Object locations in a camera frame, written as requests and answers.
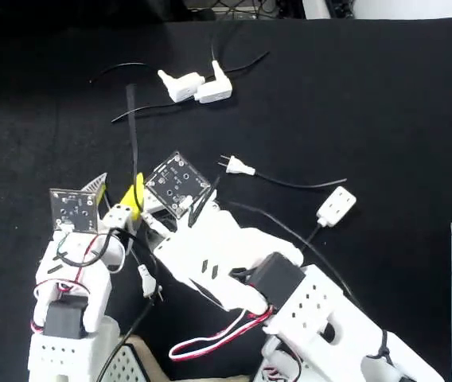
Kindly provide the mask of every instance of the black wire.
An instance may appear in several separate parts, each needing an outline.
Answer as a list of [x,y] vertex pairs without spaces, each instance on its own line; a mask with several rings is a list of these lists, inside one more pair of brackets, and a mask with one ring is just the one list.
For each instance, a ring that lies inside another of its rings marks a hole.
[[[127,110],[134,109],[135,101],[134,101],[134,92],[136,89],[136,85],[130,84],[126,87],[127,93]],[[141,203],[139,203],[138,199],[138,135],[136,134],[136,118],[134,114],[129,114],[129,132],[131,133],[131,148],[132,148],[132,185],[134,191],[134,201],[136,206],[139,209],[139,212],[142,211]]]
[[[307,243],[310,243],[311,241],[313,241],[314,237],[316,236],[316,234],[318,233],[318,231],[320,231],[321,229],[321,225],[320,224],[316,224],[316,227],[314,227],[314,230],[310,233],[309,237],[306,239]],[[300,247],[300,252],[304,252],[307,249],[306,245],[302,245]]]
[[[242,4],[243,2],[244,2],[244,0],[240,0],[240,1],[237,2],[234,6],[228,7],[228,10],[227,10],[226,12],[224,12],[224,13],[220,16],[220,18],[217,19],[217,21],[223,21],[223,20],[226,18],[226,16],[228,16],[228,14],[229,14],[232,10],[234,10],[237,6],[239,6],[239,5]],[[210,39],[210,52],[211,52],[211,54],[212,54],[212,61],[217,61],[217,58],[216,58],[216,50],[215,50],[215,48],[214,48],[214,42],[215,42],[215,40],[216,40],[217,29],[218,29],[218,27],[216,27],[216,28],[214,29],[214,31],[212,32],[212,38]]]
[[[224,73],[233,73],[233,72],[239,72],[239,71],[242,71],[242,70],[249,69],[250,67],[257,65],[261,60],[263,60],[266,56],[268,56],[269,53],[270,53],[270,52],[262,53],[262,54],[260,54],[259,56],[257,56],[253,61],[249,62],[248,64],[245,64],[245,65],[237,66],[237,67],[235,67],[235,68],[231,68],[231,69],[224,70]],[[209,74],[209,75],[207,75],[207,76],[205,77],[205,79],[208,80],[208,79],[210,79],[210,78],[212,78],[212,77],[214,77],[214,75],[213,75],[213,74]],[[184,99],[183,101],[177,102],[177,103],[162,103],[162,104],[159,104],[159,105],[146,105],[146,106],[137,107],[137,108],[135,108],[135,109],[126,111],[126,112],[123,113],[122,115],[119,115],[118,117],[114,118],[114,119],[111,121],[111,123],[117,123],[117,122],[119,122],[121,119],[124,119],[125,117],[127,117],[128,115],[130,115],[130,114],[132,114],[132,113],[137,113],[138,111],[145,111],[145,110],[150,110],[150,109],[162,109],[162,108],[164,108],[164,107],[177,106],[177,105],[180,105],[180,104],[182,104],[182,103],[184,103],[184,102],[187,102],[187,101],[190,101],[190,100],[193,100],[193,99],[192,99],[192,98],[188,98],[188,99]]]
[[111,123],[117,123],[120,119],[124,119],[125,117],[127,117],[128,115],[132,114],[132,113],[137,113],[138,111],[143,111],[143,110],[150,110],[150,109],[162,109],[164,107],[171,107],[171,106],[177,106],[181,103],[184,103],[186,101],[190,101],[192,100],[192,98],[188,98],[188,99],[184,99],[181,102],[172,102],[172,103],[161,103],[159,105],[146,105],[146,106],[141,106],[141,107],[137,107],[137,108],[133,108],[130,109],[129,111],[126,111],[125,113],[123,113],[122,115],[119,115],[118,117],[114,118]]
[[122,64],[116,64],[116,65],[110,66],[109,68],[105,68],[102,72],[100,72],[97,76],[91,78],[88,82],[89,82],[90,84],[93,84],[94,82],[96,82],[96,81],[97,81],[100,77],[102,77],[103,75],[105,75],[105,74],[107,74],[107,73],[109,73],[109,72],[111,72],[111,71],[113,71],[113,70],[116,70],[116,69],[118,69],[118,68],[123,68],[124,66],[143,66],[143,67],[145,67],[145,68],[148,68],[148,69],[150,69],[150,70],[153,70],[153,71],[156,72],[156,73],[157,73],[157,71],[158,71],[158,70],[157,70],[156,68],[154,68],[153,66],[148,65],[148,64],[145,64],[144,62],[124,62],[124,63],[122,63]]
[[109,245],[109,240],[113,236],[113,233],[115,232],[117,228],[111,228],[107,234],[101,233],[97,236],[106,235],[106,239],[104,241],[104,245],[100,249],[99,253],[95,253],[95,257],[93,259],[90,259],[88,261],[83,261],[82,263],[77,263],[76,261],[72,261],[67,259],[65,256],[67,255],[67,252],[60,252],[60,246],[63,244],[63,242],[67,239],[67,236],[64,237],[58,244],[58,248],[56,249],[56,257],[60,259],[63,263],[69,265],[70,267],[77,267],[77,268],[84,268],[84,267],[90,267],[92,264],[95,264],[99,260],[103,258],[103,256],[106,254],[107,247]]
[[255,177],[260,177],[262,179],[265,179],[266,181],[269,181],[270,183],[274,183],[276,185],[282,185],[284,187],[289,187],[291,189],[321,189],[323,187],[329,187],[331,185],[339,185],[341,183],[346,182],[346,178],[339,179],[337,181],[328,181],[326,183],[321,183],[319,185],[296,185],[295,183],[289,183],[287,181],[280,181],[279,179],[275,179],[273,177],[269,177],[268,175],[265,175],[263,173],[258,172],[256,170]]
[[216,177],[216,180],[210,185],[210,187],[206,191],[206,194],[203,195],[203,197],[197,202],[197,205],[191,206],[192,210],[189,213],[188,221],[189,228],[194,226],[194,223],[196,223],[197,218],[201,215],[201,211],[203,211],[203,208],[206,205],[207,201],[212,196],[213,191],[217,188],[217,185],[219,185],[219,181],[220,175]]
[[141,314],[136,318],[136,320],[132,323],[129,330],[125,333],[125,335],[122,337],[120,342],[113,348],[113,351],[109,355],[109,357],[106,359],[106,362],[104,363],[102,369],[100,370],[99,376],[97,377],[97,382],[100,382],[104,375],[106,374],[107,368],[111,364],[111,362],[115,359],[116,353],[122,348],[122,346],[125,345],[129,337],[132,335],[132,333],[138,328],[139,324],[143,321],[143,319],[147,316],[147,314],[152,310],[154,307],[156,298],[158,296],[158,290],[159,290],[159,283],[158,283],[158,264],[157,259],[155,258],[154,253],[150,249],[150,245],[148,243],[145,243],[141,241],[137,236],[132,235],[130,232],[128,232],[125,229],[122,228],[115,228],[117,231],[125,234],[129,239],[132,239],[138,246],[145,248],[149,256],[154,263],[154,273],[152,274],[155,278],[155,292],[152,298],[150,298],[148,305],[145,307],[145,309],[142,310]]
[[343,289],[345,290],[345,293],[350,297],[350,300],[359,308],[361,309],[361,305],[355,295],[353,294],[352,290],[350,289],[349,285],[346,283],[346,281],[341,277],[339,272],[336,270],[336,268],[328,261],[328,259],[311,243],[308,243],[302,236],[300,236],[297,232],[293,231],[291,228],[287,227],[282,221],[278,220],[276,217],[272,216],[270,213],[263,211],[262,209],[258,209],[256,207],[251,207],[250,205],[243,205],[241,203],[237,203],[234,201],[227,201],[228,204],[245,209],[250,212],[259,213],[261,215],[264,215],[265,217],[272,220],[274,223],[276,223],[279,227],[284,229],[286,232],[293,235],[297,240],[302,242],[306,247],[308,247],[313,253],[321,260],[323,264],[325,264],[326,267],[329,268],[329,270],[332,272],[334,277],[341,283],[343,286]]

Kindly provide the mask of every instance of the circuit board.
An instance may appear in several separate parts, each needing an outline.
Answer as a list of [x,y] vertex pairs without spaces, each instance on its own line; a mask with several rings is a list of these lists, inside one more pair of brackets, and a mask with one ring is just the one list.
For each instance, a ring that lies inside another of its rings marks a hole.
[[175,151],[146,179],[145,187],[180,219],[210,187],[210,182]]
[[90,191],[50,189],[53,228],[73,224],[74,232],[97,233],[97,195]]

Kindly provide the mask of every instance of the table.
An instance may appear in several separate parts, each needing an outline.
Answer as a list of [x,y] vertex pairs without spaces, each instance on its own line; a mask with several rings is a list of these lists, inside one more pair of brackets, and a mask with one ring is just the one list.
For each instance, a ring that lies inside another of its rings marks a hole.
[[[0,37],[0,380],[27,375],[34,275],[51,234],[48,188],[79,188],[107,171],[119,198],[131,179],[130,143],[127,125],[108,121],[126,110],[125,85],[139,84],[140,105],[169,100],[158,78],[139,68],[112,72],[95,86],[88,78],[129,60],[175,76],[211,72],[215,28],[201,22]],[[225,68],[271,54],[232,76],[229,100],[140,118],[140,169],[149,172],[179,149],[209,179],[221,171],[220,154],[289,181],[347,177],[357,206],[320,232],[316,245],[373,320],[450,378],[452,20],[245,22],[219,31]],[[220,195],[266,209],[305,235],[327,193],[231,176]],[[262,216],[233,213],[243,225],[291,240]],[[143,304],[133,263],[113,285],[108,313],[126,330]],[[260,330],[201,360],[171,363],[171,345],[215,333],[235,312],[167,274],[162,285],[165,302],[138,334],[170,378],[255,370]]]

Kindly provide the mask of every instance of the white connector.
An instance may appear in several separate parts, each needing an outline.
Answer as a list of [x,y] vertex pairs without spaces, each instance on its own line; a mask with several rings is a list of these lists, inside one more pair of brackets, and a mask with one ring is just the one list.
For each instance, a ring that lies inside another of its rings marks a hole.
[[[157,284],[155,281],[155,278],[150,274],[148,269],[146,269],[145,264],[142,264],[138,267],[138,272],[139,272],[139,275],[141,276],[141,282],[143,285],[143,297],[145,297],[145,298],[152,297],[152,294],[155,293],[155,284]],[[162,298],[161,290],[162,290],[162,287],[159,285],[158,293],[159,293],[159,297]]]
[[357,198],[344,187],[337,187],[321,205],[316,216],[322,227],[333,227],[353,207]]
[[232,96],[232,82],[216,60],[212,61],[212,67],[216,79],[199,86],[194,95],[194,99],[200,103],[211,103]]
[[246,175],[252,176],[256,172],[256,169],[254,167],[245,165],[241,160],[235,158],[235,155],[232,155],[230,157],[221,155],[220,157],[228,160],[228,163],[217,163],[220,166],[226,167],[226,173],[245,173]]
[[169,97],[175,103],[194,96],[197,89],[205,83],[205,78],[196,72],[186,74],[180,78],[173,78],[163,70],[159,70],[157,74],[168,89]]

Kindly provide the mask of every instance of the yellow tape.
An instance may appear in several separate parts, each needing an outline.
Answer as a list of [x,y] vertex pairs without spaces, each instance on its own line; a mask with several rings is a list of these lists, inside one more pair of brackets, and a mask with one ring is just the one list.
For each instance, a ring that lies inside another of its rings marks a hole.
[[[136,177],[136,191],[138,194],[138,201],[141,206],[143,206],[143,190],[145,189],[143,185],[143,174],[139,173]],[[134,198],[134,185],[132,185],[125,195],[123,195],[122,200],[120,201],[121,205],[128,205],[132,208],[132,219],[139,219],[139,215],[141,211],[139,211],[138,205],[136,204],[136,200]]]

